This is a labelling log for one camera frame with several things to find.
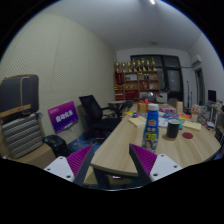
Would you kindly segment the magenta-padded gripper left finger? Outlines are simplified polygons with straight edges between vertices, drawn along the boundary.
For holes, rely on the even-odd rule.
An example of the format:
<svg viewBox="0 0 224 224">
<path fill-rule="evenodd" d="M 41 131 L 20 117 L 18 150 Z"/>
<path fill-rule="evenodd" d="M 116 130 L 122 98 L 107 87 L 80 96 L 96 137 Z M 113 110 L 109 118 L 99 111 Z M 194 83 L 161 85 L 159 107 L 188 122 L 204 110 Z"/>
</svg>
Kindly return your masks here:
<svg viewBox="0 0 224 224">
<path fill-rule="evenodd" d="M 59 156 L 45 171 L 82 186 L 93 156 L 94 147 L 89 145 L 68 157 Z"/>
</svg>

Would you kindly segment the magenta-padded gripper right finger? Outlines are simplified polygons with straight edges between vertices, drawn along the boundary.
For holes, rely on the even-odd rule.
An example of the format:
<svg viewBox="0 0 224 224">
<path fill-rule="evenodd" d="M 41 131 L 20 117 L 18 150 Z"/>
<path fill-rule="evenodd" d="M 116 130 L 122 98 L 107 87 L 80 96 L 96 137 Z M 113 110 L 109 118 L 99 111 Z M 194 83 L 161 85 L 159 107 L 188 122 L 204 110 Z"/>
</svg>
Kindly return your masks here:
<svg viewBox="0 0 224 224">
<path fill-rule="evenodd" d="M 131 156 L 142 185 L 147 185 L 182 169 L 165 154 L 156 155 L 140 146 L 130 144 Z"/>
</svg>

